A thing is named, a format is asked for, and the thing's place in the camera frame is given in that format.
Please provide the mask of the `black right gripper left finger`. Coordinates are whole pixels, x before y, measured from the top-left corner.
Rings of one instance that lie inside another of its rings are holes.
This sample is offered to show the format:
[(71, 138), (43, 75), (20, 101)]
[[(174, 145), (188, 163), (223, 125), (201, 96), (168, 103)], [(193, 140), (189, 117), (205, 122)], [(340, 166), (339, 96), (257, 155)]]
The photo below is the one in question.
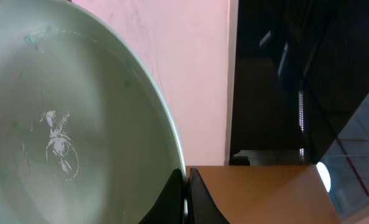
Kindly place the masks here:
[(182, 224), (184, 221), (184, 180), (174, 169), (155, 204), (139, 224)]

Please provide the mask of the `pale green plate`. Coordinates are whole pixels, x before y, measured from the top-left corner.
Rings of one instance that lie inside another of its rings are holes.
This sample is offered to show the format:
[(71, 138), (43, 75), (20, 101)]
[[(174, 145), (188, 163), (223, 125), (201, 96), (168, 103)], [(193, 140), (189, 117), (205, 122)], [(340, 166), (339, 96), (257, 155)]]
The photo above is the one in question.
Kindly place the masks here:
[(139, 223), (185, 163), (128, 44), (69, 1), (0, 1), (0, 223)]

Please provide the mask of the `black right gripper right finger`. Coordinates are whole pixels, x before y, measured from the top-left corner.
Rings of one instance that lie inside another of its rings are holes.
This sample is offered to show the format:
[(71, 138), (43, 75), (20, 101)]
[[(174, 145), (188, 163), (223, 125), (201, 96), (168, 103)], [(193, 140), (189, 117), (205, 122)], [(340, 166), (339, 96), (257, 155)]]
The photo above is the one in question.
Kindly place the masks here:
[(219, 211), (196, 168), (190, 168), (188, 178), (188, 201), (190, 224), (229, 224), (229, 221)]

